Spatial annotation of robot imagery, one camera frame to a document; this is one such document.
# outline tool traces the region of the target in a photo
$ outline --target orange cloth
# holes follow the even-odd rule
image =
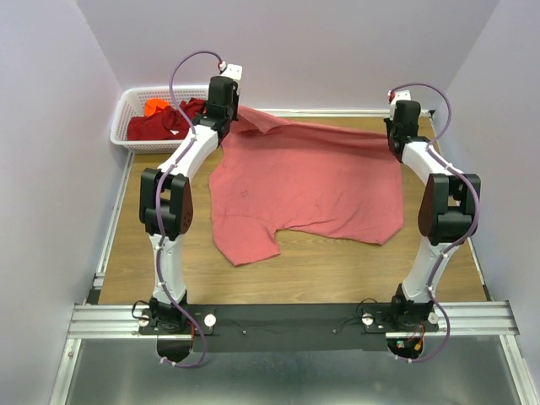
[[[169,102],[162,99],[150,99],[144,104],[144,116],[152,116],[156,112],[161,112],[165,107],[169,106]]]

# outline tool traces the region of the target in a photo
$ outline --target white wall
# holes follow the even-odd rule
[[[445,89],[496,3],[78,0],[124,89],[166,84],[183,56],[210,48],[244,66],[243,104],[370,109],[386,107],[395,85]],[[206,83],[215,74],[207,58],[179,82]]]
[[[0,3],[0,399],[49,401],[125,161],[120,86],[75,2]]]
[[[448,90],[454,119],[441,146],[482,177],[474,245],[489,290],[510,300],[540,387],[538,17],[538,0],[501,0]]]

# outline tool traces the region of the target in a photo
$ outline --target white knob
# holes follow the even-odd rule
[[[216,324],[216,317],[213,314],[208,314],[204,317],[204,324],[207,327],[213,327]]]

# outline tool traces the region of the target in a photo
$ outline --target red clothing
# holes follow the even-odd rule
[[[182,101],[180,108],[195,118],[204,106],[204,100],[191,99],[189,103]],[[128,141],[165,141],[184,139],[189,131],[189,124],[180,112],[168,106],[152,116],[135,116],[127,125]]]
[[[384,244],[403,225],[386,136],[241,107],[210,177],[213,238],[234,264],[279,254],[277,230]]]

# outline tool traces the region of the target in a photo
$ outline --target cable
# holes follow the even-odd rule
[[[434,350],[428,356],[423,357],[421,359],[405,359],[405,358],[401,358],[399,356],[396,356],[396,358],[406,360],[409,363],[422,363],[424,361],[428,361],[430,359],[433,359],[437,354],[439,354],[446,347],[446,345],[448,344],[448,341],[450,339],[450,333],[451,333],[450,318],[448,317],[448,314],[446,313],[443,306],[435,298],[435,294],[434,294],[434,291],[433,291],[433,280],[435,279],[435,275],[437,274],[437,270],[439,270],[440,264],[443,262],[445,257],[447,257],[448,252],[451,251],[456,246],[461,245],[476,230],[476,228],[478,226],[478,219],[479,219],[479,216],[480,216],[480,199],[478,197],[478,194],[477,194],[476,190],[474,189],[473,184],[459,170],[456,170],[452,164],[450,164],[445,159],[443,159],[439,154],[437,154],[437,152],[435,151],[435,148],[434,148],[435,143],[446,133],[446,130],[450,126],[450,122],[451,122],[451,119],[452,119],[452,107],[451,107],[450,100],[448,100],[448,97],[446,97],[446,95],[441,90],[437,89],[435,86],[432,86],[431,84],[424,84],[424,83],[404,84],[402,86],[397,86],[396,88],[392,89],[391,92],[395,92],[397,90],[404,89],[404,88],[407,88],[407,87],[412,87],[412,86],[421,86],[421,87],[427,87],[428,89],[432,89],[435,92],[437,92],[443,98],[443,100],[445,101],[446,108],[448,110],[448,117],[446,118],[446,123],[443,126],[442,130],[440,131],[439,135],[436,135],[433,138],[433,140],[431,140],[426,145],[426,151],[428,152],[428,154],[435,161],[437,161],[437,163],[444,166],[446,168],[446,170],[448,170],[451,174],[453,174],[454,176],[459,178],[465,184],[465,186],[467,186],[467,189],[471,192],[472,199],[474,201],[474,215],[472,217],[471,226],[469,227],[467,232],[465,232],[465,234],[461,238],[459,238],[455,242],[448,245],[437,256],[437,259],[435,260],[435,263],[433,264],[433,267],[431,268],[431,271],[429,272],[428,282],[426,283],[426,287],[428,288],[429,299],[433,301],[433,304],[437,308],[439,308],[439,311],[442,313],[443,317],[445,318],[445,323],[446,323],[446,335],[445,335],[445,338],[443,339],[442,343],[439,345],[439,347],[436,350]]]
[[[203,329],[197,323],[197,321],[195,321],[193,316],[191,316],[189,312],[187,312],[184,308],[181,307],[180,304],[178,304],[176,302],[176,300],[174,299],[174,297],[170,293],[169,289],[167,288],[167,283],[163,278],[163,273],[161,272],[161,264],[160,264],[161,252],[163,251],[163,243],[165,242],[165,237],[166,237],[165,236],[165,227],[163,225],[163,218],[161,216],[161,190],[163,190],[163,185],[165,183],[165,179],[167,178],[167,176],[176,167],[176,165],[178,165],[178,163],[181,161],[181,159],[184,156],[186,156],[187,152],[192,148],[193,144],[195,143],[195,139],[196,139],[196,136],[197,136],[195,126],[193,125],[193,122],[189,119],[187,114],[180,108],[180,105],[178,104],[178,100],[176,99],[176,96],[175,96],[175,92],[173,90],[173,83],[174,83],[174,80],[175,80],[176,72],[178,71],[180,66],[182,66],[187,60],[191,59],[192,57],[194,57],[196,55],[200,55],[200,54],[214,55],[219,60],[219,65],[218,66],[220,66],[221,62],[223,61],[223,59],[221,59],[221,57],[216,52],[213,52],[213,51],[195,51],[195,52],[191,53],[190,55],[188,55],[187,57],[185,57],[184,59],[182,59],[178,63],[178,65],[176,65],[175,70],[170,75],[170,81],[169,81],[170,97],[171,97],[171,99],[173,101],[174,107],[182,114],[182,116],[184,117],[186,122],[189,124],[189,126],[190,126],[190,128],[191,128],[191,130],[193,132],[193,136],[189,140],[189,144],[187,145],[187,147],[175,159],[175,162],[172,165],[169,166],[169,168],[165,171],[165,173],[163,173],[161,175],[161,177],[159,178],[158,185],[156,187],[156,193],[155,193],[156,217],[157,217],[157,220],[158,220],[159,233],[161,234],[161,238],[159,239],[156,254],[155,254],[155,272],[156,272],[156,275],[158,276],[159,285],[161,285],[161,288],[163,289],[163,292],[165,293],[165,295],[169,299],[170,303],[183,316],[185,316],[187,318],[187,320],[192,324],[192,327],[195,327],[197,329],[197,331],[198,331],[198,333],[199,333],[199,335],[201,336],[201,339],[202,339],[201,357],[196,362],[190,363],[190,364],[177,364],[176,362],[170,361],[170,360],[168,360],[166,358],[162,359],[162,361],[164,361],[165,363],[170,364],[173,367],[179,367],[179,368],[182,368],[182,369],[187,369],[187,368],[191,368],[191,367],[197,367],[203,362],[204,358],[206,357],[206,353],[208,352],[208,341],[206,339],[206,336],[204,336]]]
[[[192,120],[190,120],[189,117],[187,116],[187,114],[180,108],[180,104],[178,104],[178,100],[176,99],[175,91],[173,90],[172,85],[173,85],[173,83],[175,81],[176,72],[178,72],[178,69],[180,69],[180,66],[182,66],[188,59],[191,59],[192,57],[194,57],[196,55],[202,55],[202,54],[214,55],[215,57],[217,57],[218,60],[219,60],[218,68],[221,65],[221,63],[223,62],[223,59],[221,59],[221,56],[218,55],[214,51],[205,51],[205,50],[195,51],[195,52],[191,53],[190,55],[188,55],[187,57],[185,57],[184,59],[182,59],[178,63],[178,65],[176,65],[175,70],[173,70],[172,74],[170,75],[170,80],[169,80],[169,92],[170,92],[170,98],[172,99],[172,102],[173,102],[173,106],[178,110],[178,112],[180,112],[182,114],[182,116],[184,117],[186,122],[189,124],[189,127],[191,128],[194,136],[197,136],[197,132],[195,131],[195,126],[193,125]]]

